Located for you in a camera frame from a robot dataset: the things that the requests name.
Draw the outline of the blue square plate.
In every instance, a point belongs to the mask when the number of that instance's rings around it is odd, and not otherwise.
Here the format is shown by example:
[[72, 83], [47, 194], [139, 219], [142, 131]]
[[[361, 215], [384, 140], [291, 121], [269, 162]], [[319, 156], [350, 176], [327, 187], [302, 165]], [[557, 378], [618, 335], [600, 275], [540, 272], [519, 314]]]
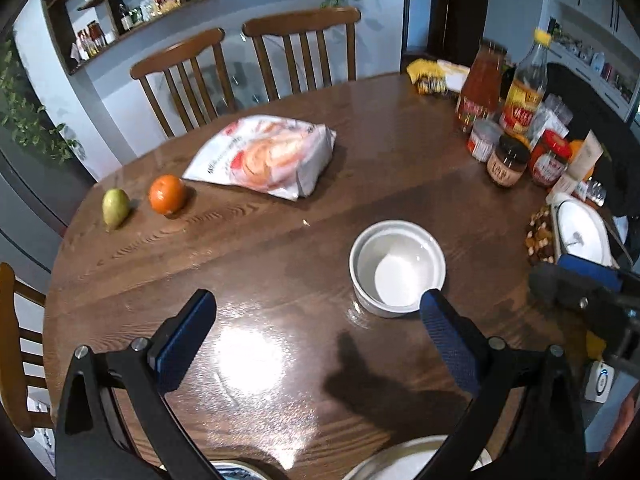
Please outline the blue square plate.
[[224, 480], [270, 480], [255, 466], [238, 460], [212, 460], [210, 464]]

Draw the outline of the medium white bowl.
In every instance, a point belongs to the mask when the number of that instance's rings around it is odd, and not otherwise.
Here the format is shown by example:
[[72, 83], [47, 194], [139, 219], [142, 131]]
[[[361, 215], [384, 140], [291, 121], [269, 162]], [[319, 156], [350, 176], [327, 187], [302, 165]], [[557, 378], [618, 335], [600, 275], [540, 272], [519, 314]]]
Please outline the medium white bowl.
[[448, 434], [399, 443], [380, 451], [352, 468], [344, 480], [413, 479], [435, 456]]

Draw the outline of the white ramekin cup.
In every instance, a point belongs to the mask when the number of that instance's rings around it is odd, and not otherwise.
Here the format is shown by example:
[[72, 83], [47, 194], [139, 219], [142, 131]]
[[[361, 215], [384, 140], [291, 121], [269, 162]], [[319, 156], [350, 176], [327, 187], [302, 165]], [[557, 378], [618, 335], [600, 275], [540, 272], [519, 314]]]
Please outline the white ramekin cup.
[[447, 275], [436, 238], [404, 220], [364, 229], [350, 248], [348, 270], [360, 307], [381, 318], [416, 312], [424, 292], [441, 290]]

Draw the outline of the white round-button device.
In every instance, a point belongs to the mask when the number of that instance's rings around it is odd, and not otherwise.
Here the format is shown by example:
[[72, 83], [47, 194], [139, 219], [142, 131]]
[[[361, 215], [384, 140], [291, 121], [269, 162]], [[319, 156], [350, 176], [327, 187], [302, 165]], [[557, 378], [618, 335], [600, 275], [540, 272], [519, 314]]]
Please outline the white round-button device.
[[593, 361], [588, 368], [584, 397], [589, 402], [605, 404], [610, 394], [615, 370], [603, 361]]

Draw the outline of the beaded wooden trivet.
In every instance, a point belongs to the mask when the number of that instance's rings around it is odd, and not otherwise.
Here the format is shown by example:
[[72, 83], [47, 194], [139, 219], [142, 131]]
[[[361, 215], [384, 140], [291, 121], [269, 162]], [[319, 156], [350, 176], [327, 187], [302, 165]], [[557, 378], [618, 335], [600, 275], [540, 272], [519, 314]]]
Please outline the beaded wooden trivet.
[[552, 214], [549, 206], [541, 207], [529, 217], [525, 234], [527, 260], [532, 266], [538, 262], [555, 263]]

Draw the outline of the white tube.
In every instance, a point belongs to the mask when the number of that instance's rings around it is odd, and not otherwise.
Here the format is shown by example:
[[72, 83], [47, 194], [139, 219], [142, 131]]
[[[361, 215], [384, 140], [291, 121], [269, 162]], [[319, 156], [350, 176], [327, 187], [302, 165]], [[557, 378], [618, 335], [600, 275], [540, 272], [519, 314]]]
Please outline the white tube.
[[602, 145], [590, 130], [570, 159], [567, 167], [568, 175], [577, 182], [587, 181], [592, 176], [594, 167], [602, 155]]

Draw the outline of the red lid chili jar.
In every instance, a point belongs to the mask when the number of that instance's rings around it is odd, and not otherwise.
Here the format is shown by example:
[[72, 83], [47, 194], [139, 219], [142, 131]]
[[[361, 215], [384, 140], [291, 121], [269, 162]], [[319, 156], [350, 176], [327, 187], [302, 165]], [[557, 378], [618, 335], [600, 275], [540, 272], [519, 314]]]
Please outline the red lid chili jar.
[[572, 156], [570, 144], [555, 131], [544, 130], [530, 155], [528, 169], [533, 181], [550, 188], [561, 177]]

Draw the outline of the orange fruit with leaf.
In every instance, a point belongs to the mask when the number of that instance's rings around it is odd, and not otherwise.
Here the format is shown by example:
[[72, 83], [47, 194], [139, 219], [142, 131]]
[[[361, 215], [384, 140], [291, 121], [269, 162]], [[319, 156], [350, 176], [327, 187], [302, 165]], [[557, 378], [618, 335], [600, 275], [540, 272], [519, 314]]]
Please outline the orange fruit with leaf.
[[[571, 165], [574, 162], [574, 159], [576, 158], [578, 152], [582, 148], [582, 144], [584, 144], [583, 140], [573, 140], [573, 141], [570, 141], [570, 143], [568, 144], [572, 149], [572, 154], [570, 155], [570, 159], [568, 160], [569, 165]], [[593, 174], [593, 170], [594, 170], [594, 167], [591, 167], [588, 170], [588, 172], [585, 174], [585, 177], [582, 179], [584, 182], [587, 182], [591, 178]]]

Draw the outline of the side wooden chair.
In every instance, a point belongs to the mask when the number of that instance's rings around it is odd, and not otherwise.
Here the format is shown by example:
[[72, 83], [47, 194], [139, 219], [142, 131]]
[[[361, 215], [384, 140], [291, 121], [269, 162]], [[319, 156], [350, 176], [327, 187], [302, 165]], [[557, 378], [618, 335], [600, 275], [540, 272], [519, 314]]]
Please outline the side wooden chair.
[[43, 377], [28, 374], [24, 365], [43, 367], [43, 357], [24, 351], [21, 341], [42, 344], [42, 333], [28, 330], [18, 322], [14, 297], [19, 296], [36, 304], [41, 309], [46, 305], [46, 296], [27, 284], [20, 282], [13, 269], [1, 263], [1, 400], [4, 410], [17, 432], [26, 438], [35, 435], [36, 429], [52, 429], [50, 410], [31, 411], [28, 408], [28, 388], [47, 391]]

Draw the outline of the vinegar bottle yellow cap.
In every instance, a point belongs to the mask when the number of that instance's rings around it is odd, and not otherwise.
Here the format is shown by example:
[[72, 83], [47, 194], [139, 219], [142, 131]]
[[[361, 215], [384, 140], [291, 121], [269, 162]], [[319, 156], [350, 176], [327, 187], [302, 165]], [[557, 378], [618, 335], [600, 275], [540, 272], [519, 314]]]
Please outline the vinegar bottle yellow cap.
[[533, 47], [516, 66], [499, 119], [505, 133], [525, 144], [528, 144], [526, 133], [548, 84], [547, 55], [550, 42], [551, 36], [548, 32], [535, 29]]

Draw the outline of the red sauce bottle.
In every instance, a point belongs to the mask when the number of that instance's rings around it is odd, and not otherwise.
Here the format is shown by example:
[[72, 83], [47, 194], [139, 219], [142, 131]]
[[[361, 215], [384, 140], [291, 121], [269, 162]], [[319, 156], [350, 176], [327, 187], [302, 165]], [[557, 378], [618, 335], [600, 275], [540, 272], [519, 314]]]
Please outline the red sauce bottle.
[[497, 110], [505, 57], [506, 47], [488, 38], [480, 40], [480, 50], [466, 76], [456, 107], [458, 126], [464, 133], [471, 132], [477, 119], [487, 118]]

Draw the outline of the yellow snack packet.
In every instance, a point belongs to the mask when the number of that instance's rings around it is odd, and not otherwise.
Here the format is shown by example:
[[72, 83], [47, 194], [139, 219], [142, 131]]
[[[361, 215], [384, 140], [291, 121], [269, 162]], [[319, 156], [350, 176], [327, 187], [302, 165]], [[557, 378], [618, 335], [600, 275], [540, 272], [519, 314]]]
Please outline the yellow snack packet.
[[418, 58], [408, 64], [406, 72], [419, 94], [459, 93], [470, 69], [444, 60]]

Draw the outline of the hanging green plant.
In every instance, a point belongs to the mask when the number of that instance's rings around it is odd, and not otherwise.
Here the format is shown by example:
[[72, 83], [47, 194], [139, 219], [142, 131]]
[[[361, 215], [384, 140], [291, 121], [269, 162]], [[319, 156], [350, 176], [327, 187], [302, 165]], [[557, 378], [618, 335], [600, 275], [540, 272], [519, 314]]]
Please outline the hanging green plant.
[[66, 138], [64, 122], [54, 124], [46, 107], [28, 92], [30, 82], [12, 37], [1, 43], [1, 127], [26, 151], [39, 153], [62, 165], [81, 148]]

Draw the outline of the white snack bag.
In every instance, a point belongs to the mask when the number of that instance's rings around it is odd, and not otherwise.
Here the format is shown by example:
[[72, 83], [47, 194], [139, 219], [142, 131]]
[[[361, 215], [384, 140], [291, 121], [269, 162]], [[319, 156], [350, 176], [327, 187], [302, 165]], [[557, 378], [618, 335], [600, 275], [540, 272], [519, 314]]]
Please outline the white snack bag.
[[215, 133], [182, 177], [295, 202], [314, 192], [335, 140], [336, 132], [325, 125], [269, 115], [243, 117]]

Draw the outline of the left wooden chair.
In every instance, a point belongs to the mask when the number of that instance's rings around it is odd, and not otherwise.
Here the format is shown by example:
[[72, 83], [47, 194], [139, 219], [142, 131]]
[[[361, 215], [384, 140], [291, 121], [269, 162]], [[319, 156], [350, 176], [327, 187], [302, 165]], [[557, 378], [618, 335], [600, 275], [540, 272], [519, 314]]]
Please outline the left wooden chair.
[[130, 68], [130, 77], [140, 84], [160, 128], [169, 139], [173, 138], [175, 133], [151, 87], [150, 76], [163, 75], [171, 102], [186, 132], [192, 131], [195, 127], [204, 127], [220, 115], [198, 62], [198, 56], [208, 51], [213, 55], [215, 76], [220, 84], [224, 109], [235, 113], [238, 110], [238, 104], [236, 104], [224, 59], [224, 50], [222, 50], [224, 38], [226, 38], [226, 32], [222, 28], [206, 29], [204, 32], [199, 32], [147, 56]]

